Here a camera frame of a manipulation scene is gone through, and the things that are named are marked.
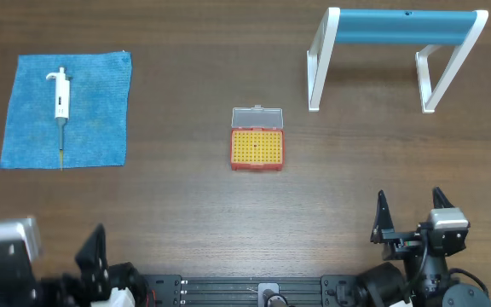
white stand leg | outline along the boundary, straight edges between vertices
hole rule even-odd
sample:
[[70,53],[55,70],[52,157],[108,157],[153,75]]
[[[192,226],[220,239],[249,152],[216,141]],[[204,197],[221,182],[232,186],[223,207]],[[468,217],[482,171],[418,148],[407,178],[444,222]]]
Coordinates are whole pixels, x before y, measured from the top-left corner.
[[435,112],[435,107],[441,100],[442,95],[447,90],[448,86],[452,82],[452,79],[458,72],[461,64],[465,61],[465,58],[469,54],[469,51],[473,48],[473,45],[481,34],[484,25],[486,25],[486,20],[488,19],[488,11],[478,10],[477,19],[475,23],[467,33],[464,42],[454,48],[450,61],[448,62],[447,68],[436,85],[435,90],[431,93],[431,81],[430,81],[430,71],[427,64],[427,57],[439,49],[439,45],[429,45],[416,53],[416,67],[418,70],[418,83],[419,83],[419,93],[422,101],[422,112],[423,113],[433,113]]
[[320,110],[321,92],[325,83],[332,47],[337,38],[339,8],[329,8],[315,33],[314,42],[306,53],[308,65],[308,109]]

blue absorbent pad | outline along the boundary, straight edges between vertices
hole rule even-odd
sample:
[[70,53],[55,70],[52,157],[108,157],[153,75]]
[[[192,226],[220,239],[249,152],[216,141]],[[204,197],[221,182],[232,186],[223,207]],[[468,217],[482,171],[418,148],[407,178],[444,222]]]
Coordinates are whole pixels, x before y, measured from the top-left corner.
[[64,126],[64,168],[124,165],[132,74],[129,52],[20,55],[7,113],[1,168],[59,169],[55,87],[51,72],[71,77]]

pipette tip box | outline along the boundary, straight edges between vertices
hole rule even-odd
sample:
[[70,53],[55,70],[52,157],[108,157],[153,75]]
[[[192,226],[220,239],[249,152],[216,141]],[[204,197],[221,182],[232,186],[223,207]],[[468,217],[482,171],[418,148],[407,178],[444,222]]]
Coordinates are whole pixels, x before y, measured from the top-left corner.
[[233,171],[283,168],[285,142],[280,108],[235,107],[230,136]]

wood grain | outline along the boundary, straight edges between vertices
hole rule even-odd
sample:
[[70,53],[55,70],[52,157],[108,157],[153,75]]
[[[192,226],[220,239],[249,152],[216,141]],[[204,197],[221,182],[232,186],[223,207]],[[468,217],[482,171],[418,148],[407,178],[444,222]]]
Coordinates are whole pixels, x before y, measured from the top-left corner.
[[[0,153],[17,55],[132,53],[125,167],[0,170],[0,219],[38,218],[40,275],[76,271],[97,223],[110,263],[197,276],[357,274],[383,189],[399,230],[441,186],[471,220],[450,266],[491,293],[491,1],[341,1],[342,8],[487,9],[488,24],[432,115],[421,46],[337,46],[308,113],[306,49],[330,1],[0,0]],[[430,58],[433,79],[449,50]],[[233,107],[282,107],[282,172],[231,171]]]

transparent lid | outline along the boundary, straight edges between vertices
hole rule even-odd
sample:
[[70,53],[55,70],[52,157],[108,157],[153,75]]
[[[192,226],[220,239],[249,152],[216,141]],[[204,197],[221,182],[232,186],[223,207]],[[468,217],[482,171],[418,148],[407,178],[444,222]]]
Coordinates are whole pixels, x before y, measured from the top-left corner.
[[232,127],[283,129],[283,114],[280,108],[235,107],[232,110]]

